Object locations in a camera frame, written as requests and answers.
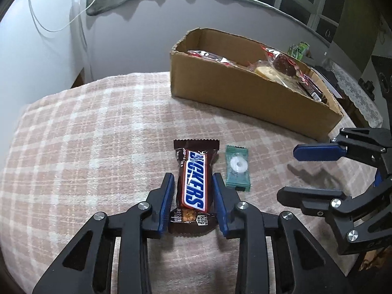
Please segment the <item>cardboard box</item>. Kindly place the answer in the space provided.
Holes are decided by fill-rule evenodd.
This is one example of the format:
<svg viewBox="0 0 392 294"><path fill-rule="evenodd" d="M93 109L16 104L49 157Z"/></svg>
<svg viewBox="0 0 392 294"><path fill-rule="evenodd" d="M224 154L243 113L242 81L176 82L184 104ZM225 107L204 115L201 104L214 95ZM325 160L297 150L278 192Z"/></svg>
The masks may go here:
<svg viewBox="0 0 392 294"><path fill-rule="evenodd" d="M327 104L301 95L248 70L267 59L264 44L216 29L193 29L171 50L170 82L173 96L225 108L322 140L341 121L338 101L324 81L305 63L300 70L317 84ZM234 62L225 66L188 55L204 50Z"/></svg>

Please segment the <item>red zip snack bag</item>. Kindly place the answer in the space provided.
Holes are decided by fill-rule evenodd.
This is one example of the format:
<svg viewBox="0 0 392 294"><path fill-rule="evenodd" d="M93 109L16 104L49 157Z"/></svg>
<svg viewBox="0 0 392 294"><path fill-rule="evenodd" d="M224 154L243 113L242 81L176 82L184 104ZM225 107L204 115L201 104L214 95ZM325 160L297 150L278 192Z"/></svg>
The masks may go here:
<svg viewBox="0 0 392 294"><path fill-rule="evenodd" d="M306 82L305 75L299 65L288 55L270 47L261 46L261 49L266 53L270 65L281 77L292 78L301 83Z"/></svg>

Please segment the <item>teal mint candy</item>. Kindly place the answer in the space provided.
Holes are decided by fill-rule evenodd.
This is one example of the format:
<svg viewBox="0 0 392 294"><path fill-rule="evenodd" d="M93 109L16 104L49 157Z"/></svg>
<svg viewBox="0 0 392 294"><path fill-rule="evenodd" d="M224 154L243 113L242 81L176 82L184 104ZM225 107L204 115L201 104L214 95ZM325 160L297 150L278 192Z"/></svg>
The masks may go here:
<svg viewBox="0 0 392 294"><path fill-rule="evenodd" d="M225 150L227 175L226 186L237 191L250 191L248 149L227 145Z"/></svg>

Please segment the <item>pink plaid tablecloth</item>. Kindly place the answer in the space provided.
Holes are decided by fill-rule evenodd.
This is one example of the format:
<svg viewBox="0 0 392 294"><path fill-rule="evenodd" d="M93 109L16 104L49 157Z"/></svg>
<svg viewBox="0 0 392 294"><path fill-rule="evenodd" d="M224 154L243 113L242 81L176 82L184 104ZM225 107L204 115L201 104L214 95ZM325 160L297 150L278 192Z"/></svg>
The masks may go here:
<svg viewBox="0 0 392 294"><path fill-rule="evenodd" d="M307 138L233 111L173 98L167 72L113 76L46 96L17 125L1 171L1 250L30 293L54 258L96 212L117 214L145 200L165 173L177 174L175 139L218 139L249 151L251 189L241 198L283 211L283 186L363 193L374 169L349 159L301 163Z"/></svg>

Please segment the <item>small red candy bag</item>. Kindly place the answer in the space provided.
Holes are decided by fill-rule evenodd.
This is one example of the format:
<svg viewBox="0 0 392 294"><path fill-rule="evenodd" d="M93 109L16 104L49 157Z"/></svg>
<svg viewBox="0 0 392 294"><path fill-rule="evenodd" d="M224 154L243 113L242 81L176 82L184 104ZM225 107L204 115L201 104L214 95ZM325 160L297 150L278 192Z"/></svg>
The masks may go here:
<svg viewBox="0 0 392 294"><path fill-rule="evenodd" d="M188 50L188 55L198 57L200 59L205 59L207 61L218 62L224 64L225 66L236 66L236 64L225 57L204 51L204 50Z"/></svg>

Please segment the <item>clear wrapped cracker pack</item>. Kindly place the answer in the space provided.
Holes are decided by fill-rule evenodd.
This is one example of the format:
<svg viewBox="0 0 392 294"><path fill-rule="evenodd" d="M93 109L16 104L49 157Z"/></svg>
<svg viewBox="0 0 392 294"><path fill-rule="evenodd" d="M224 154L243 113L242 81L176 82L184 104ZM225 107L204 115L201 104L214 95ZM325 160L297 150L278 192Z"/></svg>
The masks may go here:
<svg viewBox="0 0 392 294"><path fill-rule="evenodd" d="M254 63L253 72L266 80L276 82L301 95L308 95L299 85L297 77L287 76L278 72L268 61L257 61Z"/></svg>

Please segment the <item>green tissue box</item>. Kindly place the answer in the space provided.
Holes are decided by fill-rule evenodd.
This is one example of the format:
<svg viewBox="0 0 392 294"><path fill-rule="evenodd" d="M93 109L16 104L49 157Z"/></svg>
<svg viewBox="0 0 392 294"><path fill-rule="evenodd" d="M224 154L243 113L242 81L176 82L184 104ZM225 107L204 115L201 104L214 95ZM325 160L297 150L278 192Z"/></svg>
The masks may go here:
<svg viewBox="0 0 392 294"><path fill-rule="evenodd" d="M304 57L307 57L310 51L310 45L306 42L299 42L297 45L291 45L287 51L287 54L299 61Z"/></svg>

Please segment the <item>white lace cloth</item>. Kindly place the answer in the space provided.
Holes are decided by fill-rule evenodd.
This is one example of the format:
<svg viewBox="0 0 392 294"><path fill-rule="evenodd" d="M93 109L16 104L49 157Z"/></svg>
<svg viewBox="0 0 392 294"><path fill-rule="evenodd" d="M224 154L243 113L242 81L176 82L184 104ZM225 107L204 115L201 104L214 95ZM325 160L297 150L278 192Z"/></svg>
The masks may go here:
<svg viewBox="0 0 392 294"><path fill-rule="evenodd" d="M331 59L324 60L322 68L335 76L337 88L343 93L342 106L354 124L358 127L382 127L380 111L354 77Z"/></svg>

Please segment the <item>Snickers bar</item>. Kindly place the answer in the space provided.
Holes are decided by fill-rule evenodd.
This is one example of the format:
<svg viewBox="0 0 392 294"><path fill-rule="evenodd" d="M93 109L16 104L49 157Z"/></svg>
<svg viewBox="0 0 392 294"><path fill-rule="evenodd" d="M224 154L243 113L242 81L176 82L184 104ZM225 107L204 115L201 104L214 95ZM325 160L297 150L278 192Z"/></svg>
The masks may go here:
<svg viewBox="0 0 392 294"><path fill-rule="evenodd" d="M302 87L305 91L312 97L313 100L317 102L323 102L327 104L328 100L324 93L318 88L317 84L307 75L302 75L301 77Z"/></svg>
<svg viewBox="0 0 392 294"><path fill-rule="evenodd" d="M220 142L217 139L176 139L179 163L177 207L170 212L169 232L200 236L217 225L213 213L212 168Z"/></svg>

